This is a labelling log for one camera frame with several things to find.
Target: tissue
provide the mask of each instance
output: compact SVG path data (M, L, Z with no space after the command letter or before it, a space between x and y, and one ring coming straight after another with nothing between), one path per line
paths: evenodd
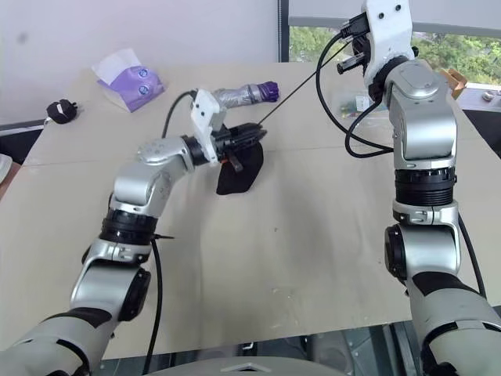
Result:
M106 97L129 112L164 92L157 74L143 66L132 49L109 55L92 66L92 70Z

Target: table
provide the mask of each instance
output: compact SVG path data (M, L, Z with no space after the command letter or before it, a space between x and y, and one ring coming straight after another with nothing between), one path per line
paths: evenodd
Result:
M82 113L68 125L46 127L0 201L0 347L67 310L117 170L138 145L160 135L181 91L272 79L285 96L313 69L302 63L160 69L169 89L134 114L105 101L83 72L68 95ZM362 88L358 71L339 77L328 67L323 77L333 101L336 92ZM498 305L501 161L451 102L460 128L456 198L489 300ZM272 106L230 110L226 124L256 121ZM173 190L157 227L175 239L159 244L164 311L156 353L410 319L402 285L384 266L384 229L394 223L392 156L349 157L311 82L265 127L265 164L251 191L217 196L218 169L208 166ZM187 104L169 130L183 133L191 133ZM391 126L362 126L361 134L389 144ZM465 247L460 276L475 286ZM117 329L105 357L144 354L155 303L153 273L142 314Z

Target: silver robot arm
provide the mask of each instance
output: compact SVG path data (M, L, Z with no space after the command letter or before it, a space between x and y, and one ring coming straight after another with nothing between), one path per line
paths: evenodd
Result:
M115 328L137 317L150 272L157 220L177 181L198 165L228 159L264 135L260 125L227 129L224 107L209 92L194 100L194 137L158 139L139 148L114 182L101 234L92 242L71 294L70 310L51 316L7 350L0 373L16 376L83 376L99 365Z
M394 126L398 224L386 229L385 259L407 288L423 369L430 375L497 375L501 319L457 277L457 124L447 82L411 53L408 0L366 0L362 10L345 28L356 31L356 59L338 70L363 65L369 94L385 101Z

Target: trees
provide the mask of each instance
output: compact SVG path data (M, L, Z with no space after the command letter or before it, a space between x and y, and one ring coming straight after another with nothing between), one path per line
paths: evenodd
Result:
M316 62L336 33L325 27L291 27L290 61ZM453 34L414 33L413 45L434 69L454 68L468 81L501 84L501 40ZM337 43L332 55L342 44Z
M434 69L454 68L468 81L501 83L501 41L453 34L415 33L413 45Z
M337 31L327 27L291 27L289 60L316 63L323 48L336 33ZM341 46L339 42L333 45L327 57L332 56ZM336 60L341 61L345 57L346 55L343 57L343 54L340 54Z

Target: black wire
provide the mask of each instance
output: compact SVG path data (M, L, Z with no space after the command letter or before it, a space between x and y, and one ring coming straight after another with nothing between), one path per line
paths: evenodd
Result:
M470 254L471 265L473 266L475 278L477 279L478 292L480 293L480 295L482 295L484 298L487 299L487 294L485 293L484 280L482 279L482 275L480 273L480 266L478 266L477 256L475 255L475 250L473 249L473 244L471 243L470 235L468 235L467 227L464 225L461 214L459 214L459 222L464 242L467 244L468 253Z
M323 60L326 58L326 56L329 53L332 46L340 39L341 39L341 36L339 34L335 35L329 41L329 43L327 43L326 47L323 49L322 54L320 55L320 58L319 58L319 62L316 65L315 86L316 86L317 95L319 96L320 103L322 104L322 107L325 110L327 116L339 128L339 130L341 130L344 134L346 134L346 133L348 133L348 130L334 117L332 112L330 112L329 106L327 106L326 100L325 100L323 93L322 93L322 86L320 85L320 70L322 69L322 66L323 66L322 65ZM380 145L378 143L373 143L371 141L367 141L366 139L358 137L357 135L351 135L350 137L359 141L360 143L367 145L367 146L372 146L372 147L375 147L377 149L385 150L386 153L391 153L393 151L393 148L391 148L391 147L388 147L385 145Z
M324 68L328 63L330 63L330 61L336 57L343 49L345 49L350 43L346 43L343 47L341 47L340 49L338 49L336 51L336 53L334 53L324 64L322 64L322 66L320 67L320 69ZM295 88L288 96L286 96L282 101L280 101L280 103L273 109L271 110L270 112L268 112L268 114L262 118L259 122L258 122L258 125L261 125L261 123L263 121L265 121L267 118L269 118L275 111L277 111L291 96L293 96L300 88L302 88L303 86L305 86L305 84L310 81L313 76L316 75L316 70L310 74L308 76L308 78L306 78L301 84L299 84L299 86L297 88Z
M171 121L172 114L174 113L174 109L176 108L176 106L179 104L179 102L181 102L181 100L185 96L191 96L193 98L193 91L181 93L181 95L179 95L176 98L176 100L173 102L171 108L169 109L169 113L167 114L167 118L165 119L164 130L162 131L162 139L164 139L165 136L167 135L167 130L168 130L168 127L169 127L169 122Z
M155 312L155 321L153 323L153 330L151 332L150 345L144 360L144 368L142 374L150 372L151 358L153 356L153 349L157 341L158 327L160 326L160 317L162 314L162 299L164 297L164 282L162 281L162 265L160 264L160 253L158 252L157 241L151 240L151 248L153 249L153 256L155 257L155 269L157 271L157 310Z
M374 151L372 153L366 153L366 154L359 154L353 151L353 149L350 146L350 139L353 136L353 132L355 131L355 128L357 125L360 124L360 121L364 119L365 116L370 114L375 108L377 108L381 104L381 101L373 103L367 110L363 111L356 119L353 121L353 124L351 124L351 127L349 130L346 132L346 136L344 137L344 148L350 154L352 157L355 158L371 158L371 157L377 157L378 155L383 155L383 154L388 154L392 153L393 150L379 150L379 151Z

